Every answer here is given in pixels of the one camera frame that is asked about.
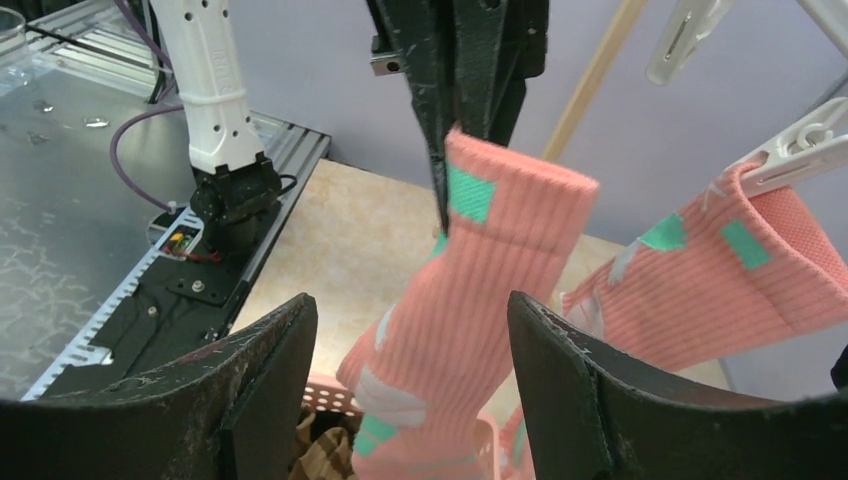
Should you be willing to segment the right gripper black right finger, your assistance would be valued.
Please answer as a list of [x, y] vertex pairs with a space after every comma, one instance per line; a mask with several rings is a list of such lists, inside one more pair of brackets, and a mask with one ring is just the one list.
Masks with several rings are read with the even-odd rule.
[[646, 364], [513, 292], [508, 325], [540, 479], [843, 479], [847, 393], [795, 402]]

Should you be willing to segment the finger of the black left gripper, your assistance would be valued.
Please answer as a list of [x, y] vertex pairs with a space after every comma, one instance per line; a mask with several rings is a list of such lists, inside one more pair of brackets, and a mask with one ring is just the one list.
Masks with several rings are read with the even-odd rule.
[[523, 102], [518, 74], [526, 7], [525, 1], [453, 3], [455, 120], [463, 133], [502, 146]]
[[444, 139], [454, 122], [452, 3], [375, 0], [368, 8], [380, 44], [399, 57], [427, 145], [441, 230], [446, 232], [449, 215]]

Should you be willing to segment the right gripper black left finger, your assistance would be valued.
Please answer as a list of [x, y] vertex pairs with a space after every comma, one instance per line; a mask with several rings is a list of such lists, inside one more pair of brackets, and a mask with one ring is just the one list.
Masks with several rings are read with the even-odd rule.
[[318, 314], [299, 294], [100, 390], [1, 404], [5, 479], [284, 479]]

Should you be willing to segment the pink sock with teal spots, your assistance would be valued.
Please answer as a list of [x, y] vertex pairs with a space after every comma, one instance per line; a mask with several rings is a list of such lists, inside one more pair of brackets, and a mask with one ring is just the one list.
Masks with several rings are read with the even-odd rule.
[[[814, 333], [847, 318], [847, 267], [798, 195], [747, 198], [729, 168], [562, 300], [568, 325], [660, 370]], [[505, 451], [535, 474], [522, 405]]]

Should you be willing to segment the white plastic clip hanger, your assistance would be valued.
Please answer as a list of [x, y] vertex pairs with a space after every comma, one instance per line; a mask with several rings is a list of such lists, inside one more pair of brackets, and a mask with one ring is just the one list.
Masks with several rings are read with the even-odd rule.
[[847, 79], [819, 79], [818, 62], [847, 57], [844, 1], [677, 1], [646, 66], [668, 86], [715, 80], [717, 134], [733, 135], [749, 198], [847, 178]]

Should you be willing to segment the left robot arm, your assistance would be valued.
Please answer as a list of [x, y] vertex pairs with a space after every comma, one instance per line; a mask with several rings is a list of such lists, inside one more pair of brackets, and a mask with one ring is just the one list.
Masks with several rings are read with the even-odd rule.
[[[225, 1], [153, 5], [179, 87], [196, 189], [191, 207], [211, 248], [256, 237], [258, 215], [282, 195], [252, 127]], [[445, 138], [453, 126], [507, 145], [526, 82], [545, 67], [546, 1], [372, 1], [372, 63], [401, 73], [429, 156], [440, 222], [459, 204]]]

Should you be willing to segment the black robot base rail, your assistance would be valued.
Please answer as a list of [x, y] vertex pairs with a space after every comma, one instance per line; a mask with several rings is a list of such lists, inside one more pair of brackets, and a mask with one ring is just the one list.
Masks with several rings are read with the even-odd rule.
[[164, 364], [232, 328], [318, 161], [329, 135], [268, 117], [257, 120], [284, 194], [256, 220], [257, 236], [222, 255], [203, 242], [203, 223], [183, 206], [153, 223], [154, 242], [117, 283], [25, 401], [103, 387]]

